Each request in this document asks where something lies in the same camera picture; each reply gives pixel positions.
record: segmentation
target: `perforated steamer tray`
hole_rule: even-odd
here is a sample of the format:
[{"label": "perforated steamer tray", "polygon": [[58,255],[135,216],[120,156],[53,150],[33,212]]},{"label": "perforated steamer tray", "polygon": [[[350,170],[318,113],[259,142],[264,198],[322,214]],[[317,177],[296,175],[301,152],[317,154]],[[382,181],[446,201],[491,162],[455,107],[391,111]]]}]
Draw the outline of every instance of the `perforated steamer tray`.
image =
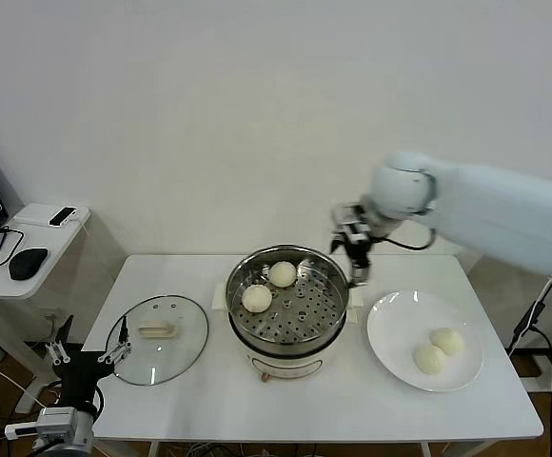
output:
[{"label": "perforated steamer tray", "polygon": [[232,318],[249,333],[272,343],[295,344],[310,341],[340,323],[347,296],[327,278],[327,268],[313,260],[304,260],[297,268],[298,279],[288,288],[277,288],[267,280],[269,267],[249,278],[251,284],[268,287],[272,303],[265,312],[252,313],[242,304],[248,287],[242,283],[236,290]]},{"label": "perforated steamer tray", "polygon": [[[267,274],[283,260],[295,265],[297,279],[288,288],[277,288]],[[253,284],[265,285],[272,293],[265,312],[251,313],[242,305],[244,290]],[[232,271],[228,285],[218,285],[213,297],[213,308],[229,310],[230,322],[241,339],[278,355],[303,354],[324,346],[339,334],[346,310],[361,305],[359,291],[347,288],[335,262],[312,249],[289,245],[251,254]],[[356,321],[354,312],[347,318]]]}]

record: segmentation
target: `white wall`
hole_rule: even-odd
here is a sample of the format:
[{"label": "white wall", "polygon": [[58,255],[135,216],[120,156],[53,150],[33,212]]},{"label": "white wall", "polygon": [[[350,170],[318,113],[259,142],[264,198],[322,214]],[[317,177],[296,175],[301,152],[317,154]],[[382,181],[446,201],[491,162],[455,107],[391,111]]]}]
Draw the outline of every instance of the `white wall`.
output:
[{"label": "white wall", "polygon": [[6,201],[126,253],[324,249],[410,148],[552,179],[552,2],[0,0]]}]

